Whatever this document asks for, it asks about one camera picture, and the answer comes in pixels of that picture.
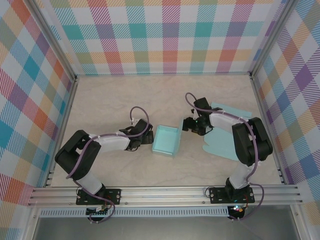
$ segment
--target enclosure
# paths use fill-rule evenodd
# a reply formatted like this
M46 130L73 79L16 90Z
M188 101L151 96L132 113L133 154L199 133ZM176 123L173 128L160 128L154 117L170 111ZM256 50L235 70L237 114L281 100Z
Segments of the enclosure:
M90 224L57 152L78 130L130 126L133 106L155 138L178 130L193 116L187 92L262 119L273 154L250 179L265 193L252 186L247 214L261 208L232 223L230 204L207 198L239 162L232 135L213 128L182 131L174 157L151 144L100 153L90 171L121 198ZM0 2L1 240L316 240L319 143L319 0Z

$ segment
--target metal rail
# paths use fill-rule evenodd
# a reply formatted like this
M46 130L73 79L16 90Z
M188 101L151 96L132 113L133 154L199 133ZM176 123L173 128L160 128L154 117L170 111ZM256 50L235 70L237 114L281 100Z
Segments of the metal rail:
M296 185L264 185L263 205L302 204ZM122 189L119 207L204 207L213 206L204 195L207 186L108 187ZM257 205L262 197L259 187L252 187ZM35 188L29 201L32 208L84 207L76 205L77 187ZM214 206L230 206L219 203Z

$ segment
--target beige marble floor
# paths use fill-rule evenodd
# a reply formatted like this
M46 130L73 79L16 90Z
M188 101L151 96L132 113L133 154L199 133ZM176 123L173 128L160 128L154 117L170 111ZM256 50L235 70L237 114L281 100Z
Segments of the beige marble floor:
M247 75L81 77L63 143L80 129L104 134L128 127L129 111L135 105L148 112L154 130L157 125L178 127L182 118L191 115L186 92L260 116ZM137 109L133 117L144 114ZM152 146L143 145L135 152L101 153L91 171L106 186L224 185L238 162L205 152L203 144L203 137L183 131L175 158L152 154ZM66 176L57 165L51 185L73 186ZM272 156L261 163L251 181L280 184Z

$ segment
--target light blue tray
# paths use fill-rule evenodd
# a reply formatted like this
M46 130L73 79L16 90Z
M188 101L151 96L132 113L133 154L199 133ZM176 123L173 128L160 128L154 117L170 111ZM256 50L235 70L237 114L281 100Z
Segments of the light blue tray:
M158 125L152 145L152 152L174 157L179 150L183 120L179 128Z

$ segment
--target light blue cloth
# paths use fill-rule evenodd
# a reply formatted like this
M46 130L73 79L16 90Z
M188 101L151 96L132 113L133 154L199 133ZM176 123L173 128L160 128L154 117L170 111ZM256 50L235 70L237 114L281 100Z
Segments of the light blue cloth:
M222 108L229 114L233 114L238 117L243 117L244 119L250 118L252 113L249 111L240 110L234 107L230 107L224 104L219 104L213 102L211 104L212 108ZM204 141L207 145L203 145L202 148L209 154L214 154L220 157L238 161L236 155L234 137L231 133L214 127L213 130L204 136Z

